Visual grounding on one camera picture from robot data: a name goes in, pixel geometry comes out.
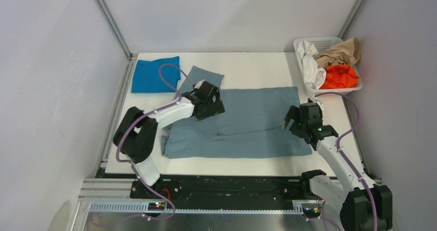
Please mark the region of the grey-blue t-shirt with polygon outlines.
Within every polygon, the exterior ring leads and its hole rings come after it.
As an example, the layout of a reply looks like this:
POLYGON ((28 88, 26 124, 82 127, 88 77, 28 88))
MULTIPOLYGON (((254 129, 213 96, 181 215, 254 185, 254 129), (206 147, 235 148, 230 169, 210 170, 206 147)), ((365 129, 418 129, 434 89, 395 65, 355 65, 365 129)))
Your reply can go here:
POLYGON ((224 113, 163 128, 162 156, 264 159, 312 153, 310 145, 282 127, 289 107, 300 103, 296 87, 225 89, 220 95, 224 113))

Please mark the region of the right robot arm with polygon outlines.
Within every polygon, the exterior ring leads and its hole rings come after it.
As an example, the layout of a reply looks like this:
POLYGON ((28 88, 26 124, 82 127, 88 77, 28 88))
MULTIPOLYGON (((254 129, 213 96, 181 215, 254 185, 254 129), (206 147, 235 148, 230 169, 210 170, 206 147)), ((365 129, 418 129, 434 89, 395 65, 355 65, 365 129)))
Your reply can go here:
POLYGON ((329 164, 339 183, 322 170, 301 174, 300 194, 321 197, 339 213, 344 230, 391 230, 393 195, 378 185, 347 155, 341 137, 331 125, 323 124, 322 109, 316 102, 291 106, 283 127, 303 139, 329 164))

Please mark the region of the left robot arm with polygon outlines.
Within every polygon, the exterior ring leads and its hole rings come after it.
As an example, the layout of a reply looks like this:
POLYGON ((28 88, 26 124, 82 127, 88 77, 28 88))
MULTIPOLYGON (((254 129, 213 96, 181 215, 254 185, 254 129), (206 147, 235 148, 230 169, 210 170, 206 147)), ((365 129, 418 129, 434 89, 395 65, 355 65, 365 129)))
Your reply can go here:
POLYGON ((112 139, 117 147, 116 160, 128 163, 143 183, 143 192, 150 198, 156 198, 163 189, 158 181, 160 172, 151 158, 157 132, 182 119, 201 121, 224 111, 219 88, 206 80, 194 84, 189 92, 179 93, 177 98, 164 106, 150 111, 131 107, 112 139))

